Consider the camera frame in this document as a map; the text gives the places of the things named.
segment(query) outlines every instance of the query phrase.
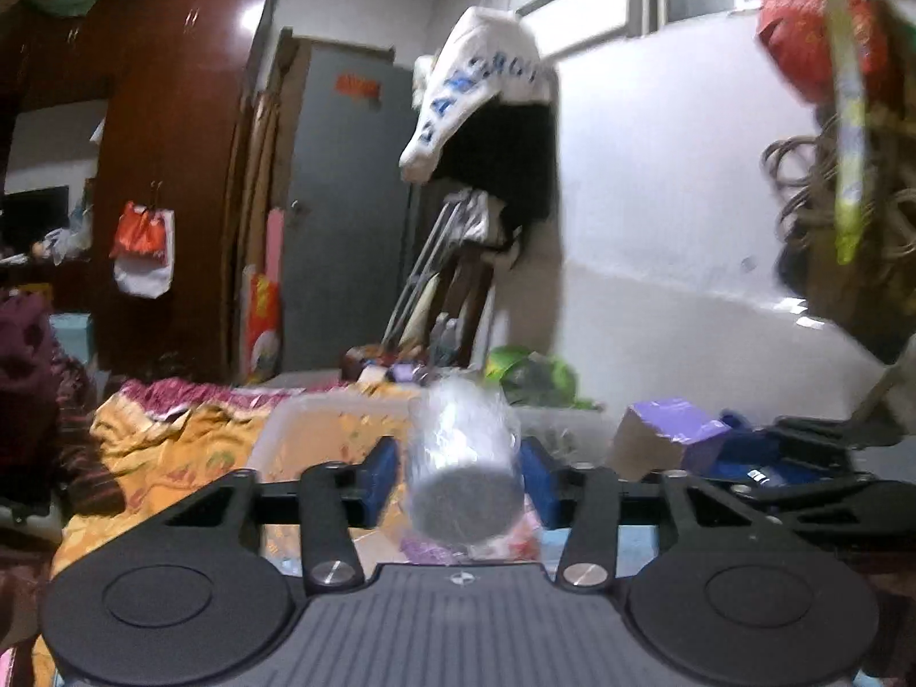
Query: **red package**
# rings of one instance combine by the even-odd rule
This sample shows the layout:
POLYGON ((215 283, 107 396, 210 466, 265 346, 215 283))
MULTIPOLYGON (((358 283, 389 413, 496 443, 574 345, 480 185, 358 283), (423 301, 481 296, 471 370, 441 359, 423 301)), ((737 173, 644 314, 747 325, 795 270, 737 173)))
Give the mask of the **red package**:
MULTIPOLYGON (((870 98, 887 94, 887 33, 869 0, 847 0, 858 46, 859 68, 870 98)), ((834 99, 826 0, 763 0, 757 38, 801 96, 818 105, 834 99)))
POLYGON ((246 322, 246 382, 264 382, 276 371, 281 349, 281 291, 263 274, 251 278, 246 322))
POLYGON ((128 201, 114 232, 114 245, 110 257, 138 255, 166 259, 166 224, 162 214, 150 208, 139 207, 128 201))

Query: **red bag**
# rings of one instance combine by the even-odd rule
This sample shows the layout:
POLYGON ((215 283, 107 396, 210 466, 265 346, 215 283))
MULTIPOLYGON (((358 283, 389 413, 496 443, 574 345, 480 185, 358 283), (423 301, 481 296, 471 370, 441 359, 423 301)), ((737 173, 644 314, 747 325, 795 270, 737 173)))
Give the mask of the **red bag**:
POLYGON ((136 206, 133 201, 127 202, 121 219, 118 219, 110 257, 125 254, 165 262, 166 224, 160 212, 136 206))
MULTIPOLYGON (((890 52, 887 33, 878 22, 873 2, 847 0, 858 46, 859 68, 870 98, 887 95, 890 52)), ((834 99, 834 74, 827 34, 826 0, 763 0, 757 38, 809 103, 834 99)))

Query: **wooden wardrobe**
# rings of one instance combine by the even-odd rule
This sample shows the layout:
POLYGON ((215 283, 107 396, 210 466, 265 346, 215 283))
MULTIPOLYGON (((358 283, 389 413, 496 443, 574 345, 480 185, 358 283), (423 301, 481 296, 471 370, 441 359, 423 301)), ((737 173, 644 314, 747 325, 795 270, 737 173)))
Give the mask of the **wooden wardrobe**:
POLYGON ((229 376, 246 131, 273 0, 99 0, 85 18, 0 21, 0 169, 17 112, 108 98, 88 285, 100 367, 229 376), (175 211, 171 291, 130 297, 109 250, 125 202, 175 211))

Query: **yellow strap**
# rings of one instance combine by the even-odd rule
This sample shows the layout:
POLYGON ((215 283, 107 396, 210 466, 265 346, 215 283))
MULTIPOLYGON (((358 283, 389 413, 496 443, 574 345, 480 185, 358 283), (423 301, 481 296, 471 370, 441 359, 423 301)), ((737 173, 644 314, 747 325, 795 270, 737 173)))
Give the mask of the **yellow strap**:
POLYGON ((836 111, 839 116, 836 177, 836 260, 845 265, 855 257, 862 239, 864 216, 864 130, 866 94, 859 71, 858 48, 847 0, 827 0, 827 33, 834 64, 836 111))

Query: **black circular pad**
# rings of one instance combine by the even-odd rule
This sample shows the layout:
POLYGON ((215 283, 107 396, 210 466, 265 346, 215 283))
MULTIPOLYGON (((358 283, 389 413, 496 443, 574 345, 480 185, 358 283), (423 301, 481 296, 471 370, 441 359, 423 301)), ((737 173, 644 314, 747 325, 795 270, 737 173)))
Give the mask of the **black circular pad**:
POLYGON ((55 579, 42 612, 55 660, 98 684, 200 684, 262 652, 290 616, 287 583, 258 556, 155 557, 90 557, 55 579))
POLYGON ((849 674, 878 629, 866 583, 804 547, 675 546, 630 582, 626 606, 631 623, 667 661, 737 687, 823 684, 849 674))
POLYGON ((118 576, 104 600, 108 611, 127 625, 169 627, 200 615, 213 595, 210 579, 193 568, 151 565, 118 576))

